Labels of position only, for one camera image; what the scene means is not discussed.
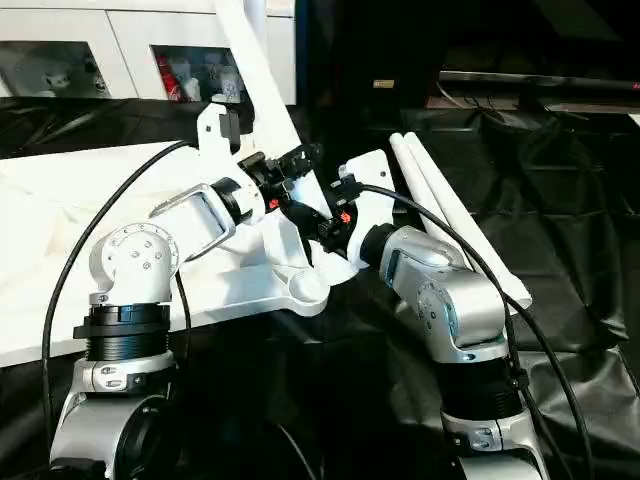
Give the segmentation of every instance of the red object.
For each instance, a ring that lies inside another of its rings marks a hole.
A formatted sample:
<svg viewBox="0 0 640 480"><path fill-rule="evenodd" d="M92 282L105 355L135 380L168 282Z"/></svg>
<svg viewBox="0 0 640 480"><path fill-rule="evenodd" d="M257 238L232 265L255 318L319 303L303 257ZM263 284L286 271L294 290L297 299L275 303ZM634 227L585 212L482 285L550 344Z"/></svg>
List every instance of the red object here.
<svg viewBox="0 0 640 480"><path fill-rule="evenodd" d="M158 62L160 77L162 78L162 83L164 83L164 89L167 91L169 100L173 100L174 102L182 101L182 91L180 90L180 84L171 71L171 66L167 61L167 57L163 57L162 55L160 55L156 57L156 61Z"/></svg>

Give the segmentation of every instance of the black tablecloth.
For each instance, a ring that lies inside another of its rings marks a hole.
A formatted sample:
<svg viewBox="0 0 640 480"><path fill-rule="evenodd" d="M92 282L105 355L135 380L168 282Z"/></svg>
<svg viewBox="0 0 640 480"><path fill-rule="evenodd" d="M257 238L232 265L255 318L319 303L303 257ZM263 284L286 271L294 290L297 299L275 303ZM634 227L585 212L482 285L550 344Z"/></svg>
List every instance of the black tablecloth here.
<svg viewBox="0 0 640 480"><path fill-rule="evenodd" d="M4 100L0 159L196 140L204 106ZM532 292L530 311L585 411L598 478L640 476L632 375L640 372L640 128L627 116L548 112L294 109L292 117L305 141L325 144L322 182L349 158L383 148L404 192L387 139L417 132ZM396 219L417 224L402 211ZM282 424L327 479L432 478L444 443L439 393L425 349L393 319L396 300L363 271L333 288L314 318L273 312L196 329L180 476L304 478ZM519 318L516 334L533 394L577 469L582 451L559 384ZM184 339L171 343L180 353ZM57 408L75 358L53 361ZM10 476L46 462L40 371L33 362L0 372L0 475Z"/></svg>

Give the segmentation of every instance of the black plastic sheet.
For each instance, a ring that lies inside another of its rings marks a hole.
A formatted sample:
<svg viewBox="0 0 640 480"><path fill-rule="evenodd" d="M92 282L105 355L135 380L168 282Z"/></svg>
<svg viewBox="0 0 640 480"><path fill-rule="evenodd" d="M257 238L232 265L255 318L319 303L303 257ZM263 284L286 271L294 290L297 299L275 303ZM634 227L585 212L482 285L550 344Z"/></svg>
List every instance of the black plastic sheet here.
<svg viewBox="0 0 640 480"><path fill-rule="evenodd" d="M196 140L204 106L5 100L0 158ZM531 311L585 411L597 477L640 476L640 401L631 374L640 372L633 288L640 281L640 128L620 115L295 109L292 116L304 140L325 144L323 182L352 156L383 148L397 189L406 192L387 139L417 132L532 292ZM400 210L396 220L417 222ZM425 349L394 321L396 303L365 271L333 288L314 318L273 312L195 330L179 477L304 478L280 424L324 478L436 478L445 448L440 397ZM532 392L579 471L580 442L559 383L519 319L516 334ZM183 335L171 343L180 355ZM52 362L58 409L75 358ZM44 463L39 366L4 368L0 476ZM552 460L550 467L555 472Z"/></svg>

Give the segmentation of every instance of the black fabric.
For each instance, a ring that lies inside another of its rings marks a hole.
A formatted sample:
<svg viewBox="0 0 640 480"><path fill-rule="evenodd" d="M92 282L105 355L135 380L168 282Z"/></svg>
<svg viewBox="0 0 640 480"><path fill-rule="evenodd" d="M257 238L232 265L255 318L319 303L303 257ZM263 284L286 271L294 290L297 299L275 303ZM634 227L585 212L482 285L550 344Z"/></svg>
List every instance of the black fabric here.
<svg viewBox="0 0 640 480"><path fill-rule="evenodd" d="M172 139L196 140L203 104L0 102L0 158ZM354 155L416 131L505 263L559 352L592 434L597 478L640 476L640 129L627 116L487 111L292 110L323 142L322 182ZM417 223L397 210L398 224ZM273 312L194 331L181 478L304 478L278 424L324 478L437 478L446 450L424 347L394 321L397 298L373 272L332 289L313 318ZM516 319L531 390L570 463L580 442L551 367ZM171 337L178 355L183 335ZM77 355L52 361L56 411ZM37 362L0 370L0 476L46 462ZM550 461L552 473L556 465Z"/></svg>

